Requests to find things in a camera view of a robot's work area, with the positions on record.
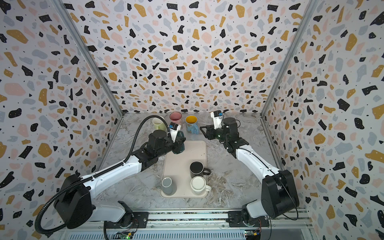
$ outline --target pink mug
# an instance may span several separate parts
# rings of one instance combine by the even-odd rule
[[[181,121],[181,113],[179,112],[173,112],[169,115],[169,119],[171,120],[171,122],[174,122],[178,125],[180,125],[181,128],[183,128],[183,123]]]

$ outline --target black mounting plate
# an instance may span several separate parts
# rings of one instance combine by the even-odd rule
[[[260,220],[262,227],[269,227],[269,221],[265,220],[264,216],[258,217],[256,219]],[[229,223],[229,227],[249,227],[244,224],[242,220],[241,211],[229,211],[227,222]],[[254,227],[259,227],[259,226],[260,224],[257,221]]]
[[[134,215],[134,220],[133,220],[133,226],[131,229],[136,229],[136,228],[146,228],[147,227],[147,222],[148,222],[148,212],[133,212]],[[121,228],[118,224],[115,222],[107,222],[107,229],[124,229]]]

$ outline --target gray mug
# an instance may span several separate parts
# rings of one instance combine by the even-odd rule
[[[161,181],[161,190],[167,196],[171,196],[176,192],[176,184],[172,181],[170,177],[165,177]]]

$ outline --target blue mug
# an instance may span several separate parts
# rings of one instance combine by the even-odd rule
[[[185,124],[187,125],[187,132],[192,134],[199,134],[199,127],[197,125],[197,117],[188,116],[185,119]]]

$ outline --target black mug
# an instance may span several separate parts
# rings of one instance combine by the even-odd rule
[[[203,176],[203,175],[209,175],[211,174],[211,170],[208,168],[204,168],[203,164],[199,161],[194,161],[189,166],[189,173],[191,175],[191,178],[194,178],[196,176]]]

